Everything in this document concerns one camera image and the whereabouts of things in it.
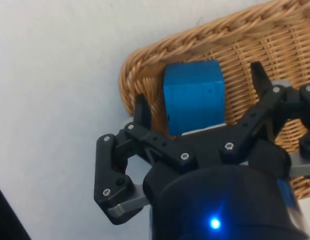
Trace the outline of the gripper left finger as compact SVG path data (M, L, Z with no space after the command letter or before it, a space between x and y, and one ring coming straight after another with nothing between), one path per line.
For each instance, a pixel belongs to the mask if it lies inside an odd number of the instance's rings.
M126 174L128 159L139 156L151 165L142 184ZM150 107L143 94L135 98L133 120L117 135L97 140L94 200L114 225L121 225L153 205L169 183L196 169L194 153L151 130Z

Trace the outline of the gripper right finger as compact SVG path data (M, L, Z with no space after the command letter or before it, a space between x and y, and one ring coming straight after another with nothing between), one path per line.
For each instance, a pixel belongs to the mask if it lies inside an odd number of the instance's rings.
M295 119L307 129L298 144L300 155L310 160L310 83L299 89L273 85L261 62L251 63L250 69L259 101L230 128L220 150L222 161L243 162L259 140L274 143L286 122Z

